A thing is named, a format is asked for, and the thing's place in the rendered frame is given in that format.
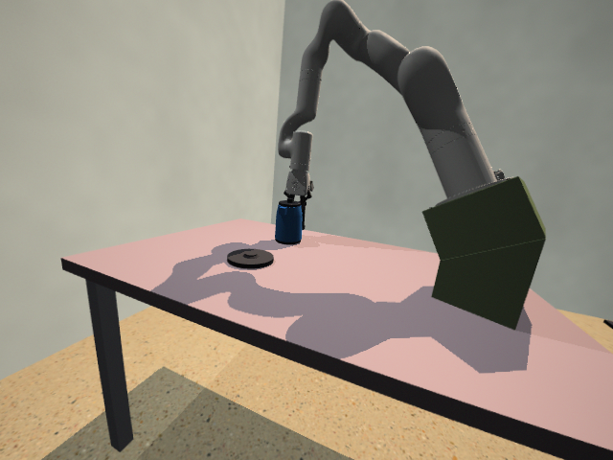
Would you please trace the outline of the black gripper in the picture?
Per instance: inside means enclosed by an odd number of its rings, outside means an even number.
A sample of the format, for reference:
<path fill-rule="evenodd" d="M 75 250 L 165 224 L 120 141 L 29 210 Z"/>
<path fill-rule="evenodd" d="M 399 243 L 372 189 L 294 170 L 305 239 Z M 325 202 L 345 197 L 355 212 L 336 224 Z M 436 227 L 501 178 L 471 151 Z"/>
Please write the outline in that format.
<path fill-rule="evenodd" d="M 308 172 L 291 171 L 289 172 L 287 177 L 284 194 L 288 198 L 293 198 L 293 200 L 295 196 L 300 196 L 300 202 L 303 211 L 304 202 L 306 202 L 306 200 L 312 197 L 309 191 L 309 187 L 310 179 Z"/>

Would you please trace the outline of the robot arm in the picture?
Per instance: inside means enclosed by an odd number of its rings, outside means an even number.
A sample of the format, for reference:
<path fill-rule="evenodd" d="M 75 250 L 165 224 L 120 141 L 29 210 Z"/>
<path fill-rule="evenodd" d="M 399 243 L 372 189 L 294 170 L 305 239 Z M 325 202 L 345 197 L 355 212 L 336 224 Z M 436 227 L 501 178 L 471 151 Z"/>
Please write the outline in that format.
<path fill-rule="evenodd" d="M 292 171 L 309 171 L 312 134 L 296 130 L 316 117 L 332 40 L 403 97 L 447 197 L 435 206 L 513 178 L 492 170 L 441 53 L 426 46 L 410 52 L 382 31 L 370 33 L 344 0 L 325 5 L 318 32 L 302 57 L 296 109 L 285 120 L 278 144 L 279 155 L 291 158 Z"/>

